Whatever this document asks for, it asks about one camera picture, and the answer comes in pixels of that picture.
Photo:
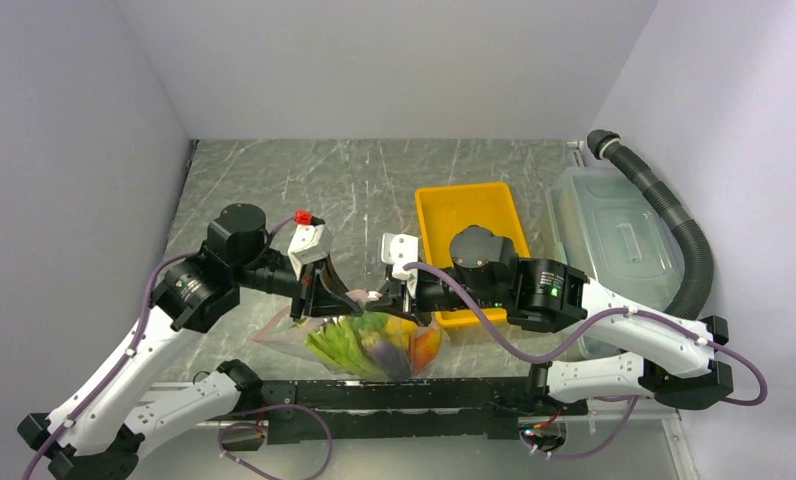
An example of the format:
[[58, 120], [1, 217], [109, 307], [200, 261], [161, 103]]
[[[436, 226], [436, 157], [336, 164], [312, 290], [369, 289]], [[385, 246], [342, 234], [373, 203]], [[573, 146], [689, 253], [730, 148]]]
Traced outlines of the yellow banana bunch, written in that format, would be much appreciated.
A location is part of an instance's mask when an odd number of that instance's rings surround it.
[[384, 327], [390, 342], [403, 350], [411, 348], [418, 330], [416, 323], [399, 317], [389, 317]]

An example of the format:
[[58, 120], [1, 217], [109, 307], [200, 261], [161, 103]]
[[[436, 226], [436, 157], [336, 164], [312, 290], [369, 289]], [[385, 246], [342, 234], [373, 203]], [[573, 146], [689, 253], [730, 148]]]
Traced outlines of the celery stalk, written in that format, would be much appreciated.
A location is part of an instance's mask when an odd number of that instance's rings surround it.
[[388, 316], [366, 312], [362, 316], [341, 316], [327, 319], [305, 337], [309, 351], [328, 369], [364, 380], [385, 381], [383, 374], [367, 355], [362, 340], [378, 336], [388, 339], [384, 331]]

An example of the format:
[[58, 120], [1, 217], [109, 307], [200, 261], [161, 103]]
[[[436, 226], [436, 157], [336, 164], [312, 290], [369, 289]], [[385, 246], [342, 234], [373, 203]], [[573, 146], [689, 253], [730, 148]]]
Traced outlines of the clear zip top bag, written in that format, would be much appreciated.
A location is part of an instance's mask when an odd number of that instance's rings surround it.
[[435, 363], [449, 346], [435, 322], [415, 322], [381, 312], [360, 316], [292, 317], [278, 311], [252, 340], [275, 351], [317, 362], [335, 374], [367, 381], [403, 382]]

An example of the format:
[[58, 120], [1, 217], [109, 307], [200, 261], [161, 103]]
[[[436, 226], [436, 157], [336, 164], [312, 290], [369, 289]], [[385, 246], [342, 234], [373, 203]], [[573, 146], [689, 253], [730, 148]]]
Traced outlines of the orange red fruit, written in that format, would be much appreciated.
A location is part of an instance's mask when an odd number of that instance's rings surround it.
[[412, 340], [410, 360], [414, 375], [422, 372], [437, 357], [442, 343], [442, 330], [433, 327], [424, 329]]

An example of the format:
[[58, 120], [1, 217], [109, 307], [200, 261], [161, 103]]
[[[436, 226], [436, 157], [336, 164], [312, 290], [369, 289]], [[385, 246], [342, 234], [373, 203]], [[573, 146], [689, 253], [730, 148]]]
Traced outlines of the purple eggplant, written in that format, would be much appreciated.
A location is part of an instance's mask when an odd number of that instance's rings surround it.
[[378, 336], [365, 337], [362, 345], [372, 362], [389, 380], [404, 381], [411, 378], [412, 367], [403, 349]]

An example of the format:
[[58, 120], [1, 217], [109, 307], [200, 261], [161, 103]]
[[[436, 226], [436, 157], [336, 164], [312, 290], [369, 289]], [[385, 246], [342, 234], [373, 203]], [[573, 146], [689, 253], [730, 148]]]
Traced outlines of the yellow plastic tray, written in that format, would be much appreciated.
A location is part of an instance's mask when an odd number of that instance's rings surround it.
[[420, 188], [415, 205], [424, 258], [433, 266], [451, 265], [450, 242], [470, 225], [507, 237], [520, 256], [530, 255], [513, 195], [504, 182]]

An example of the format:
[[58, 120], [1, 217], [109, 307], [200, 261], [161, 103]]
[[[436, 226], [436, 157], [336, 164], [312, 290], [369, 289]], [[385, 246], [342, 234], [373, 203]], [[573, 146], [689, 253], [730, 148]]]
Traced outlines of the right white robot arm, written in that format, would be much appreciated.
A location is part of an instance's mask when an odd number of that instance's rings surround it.
[[513, 242], [472, 225], [450, 242], [448, 268], [419, 258], [419, 240], [386, 233], [380, 256], [387, 274], [374, 311], [418, 320], [428, 313], [501, 308], [508, 323], [536, 333], [564, 333], [565, 344], [589, 337], [612, 356], [566, 362], [519, 352], [531, 367], [531, 411], [548, 415], [587, 398], [646, 396], [681, 410], [704, 410], [733, 393], [733, 373], [717, 351], [726, 322], [682, 319], [628, 299], [566, 264], [519, 255]]

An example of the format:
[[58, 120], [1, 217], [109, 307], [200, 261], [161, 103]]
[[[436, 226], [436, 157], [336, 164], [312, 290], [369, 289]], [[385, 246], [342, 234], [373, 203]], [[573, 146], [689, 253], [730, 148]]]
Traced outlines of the clear plastic storage box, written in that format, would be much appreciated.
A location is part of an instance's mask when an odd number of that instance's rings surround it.
[[570, 167], [546, 194], [542, 240], [566, 263], [626, 298], [663, 311], [681, 285], [673, 237], [622, 173]]

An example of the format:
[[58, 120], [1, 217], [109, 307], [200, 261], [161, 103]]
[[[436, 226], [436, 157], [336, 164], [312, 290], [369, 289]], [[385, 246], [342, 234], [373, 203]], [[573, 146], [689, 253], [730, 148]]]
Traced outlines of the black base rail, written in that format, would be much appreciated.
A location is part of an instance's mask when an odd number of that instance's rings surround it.
[[531, 421], [584, 416], [586, 401], [553, 402], [524, 377], [433, 378], [403, 383], [267, 380], [221, 421], [262, 420], [271, 445], [333, 439], [481, 436], [515, 440]]

